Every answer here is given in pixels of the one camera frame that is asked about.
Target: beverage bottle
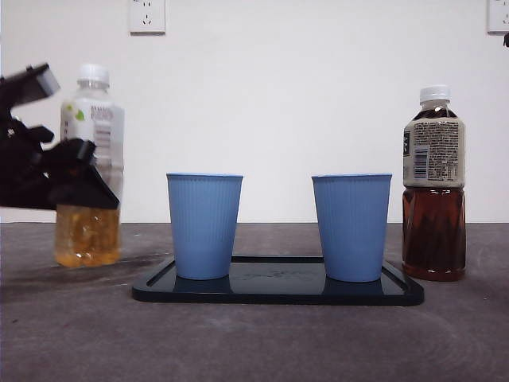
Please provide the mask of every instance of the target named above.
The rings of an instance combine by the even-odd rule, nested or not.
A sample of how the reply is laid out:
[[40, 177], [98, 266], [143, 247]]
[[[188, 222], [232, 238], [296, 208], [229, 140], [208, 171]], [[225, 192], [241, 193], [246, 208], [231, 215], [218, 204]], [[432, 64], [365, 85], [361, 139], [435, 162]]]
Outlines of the beverage bottle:
[[[124, 111], [108, 94], [109, 73], [80, 67], [77, 92], [62, 103], [60, 136], [93, 141], [95, 167], [120, 200], [123, 182]], [[119, 208], [56, 207], [55, 260], [65, 267], [111, 264], [120, 257]]]
[[422, 110], [403, 135], [404, 271], [455, 281], [464, 276], [464, 124], [449, 109], [450, 90], [421, 90]]

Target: electrical outlet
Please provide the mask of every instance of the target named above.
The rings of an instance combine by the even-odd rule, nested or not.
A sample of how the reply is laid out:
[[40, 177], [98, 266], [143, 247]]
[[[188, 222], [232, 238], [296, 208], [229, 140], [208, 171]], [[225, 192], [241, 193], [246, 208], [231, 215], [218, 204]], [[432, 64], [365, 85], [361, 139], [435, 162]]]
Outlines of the electrical outlet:
[[131, 34], [164, 34], [166, 31], [165, 0], [131, 0]]
[[488, 0], [488, 33], [509, 33], [509, 0]]

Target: yellow liquid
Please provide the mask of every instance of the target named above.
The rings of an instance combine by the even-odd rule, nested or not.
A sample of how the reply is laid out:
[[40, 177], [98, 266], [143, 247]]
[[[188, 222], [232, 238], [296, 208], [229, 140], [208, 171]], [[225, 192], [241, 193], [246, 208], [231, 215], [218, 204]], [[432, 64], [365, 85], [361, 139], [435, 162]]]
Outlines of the yellow liquid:
[[97, 267], [120, 258], [118, 209], [56, 207], [55, 260], [64, 267]]

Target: white bottle cap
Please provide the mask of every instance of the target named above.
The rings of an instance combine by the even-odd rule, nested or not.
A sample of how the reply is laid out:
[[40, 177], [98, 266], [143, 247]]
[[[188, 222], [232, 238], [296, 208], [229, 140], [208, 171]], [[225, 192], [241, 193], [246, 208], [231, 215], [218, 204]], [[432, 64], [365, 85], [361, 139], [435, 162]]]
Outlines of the white bottle cap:
[[451, 100], [451, 89], [448, 85], [434, 85], [421, 89], [421, 103], [433, 99]]
[[83, 64], [80, 66], [78, 81], [97, 81], [110, 86], [110, 73], [101, 65]]

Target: blue cup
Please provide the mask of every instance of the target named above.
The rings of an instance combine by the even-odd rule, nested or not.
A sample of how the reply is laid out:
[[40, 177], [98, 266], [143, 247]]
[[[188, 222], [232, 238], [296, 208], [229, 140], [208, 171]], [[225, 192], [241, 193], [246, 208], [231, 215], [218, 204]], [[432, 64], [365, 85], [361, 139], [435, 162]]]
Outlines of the blue cup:
[[228, 275], [243, 177], [204, 173], [166, 177], [177, 274], [193, 280]]
[[312, 177], [325, 273], [331, 279], [380, 278], [391, 178], [389, 173]]

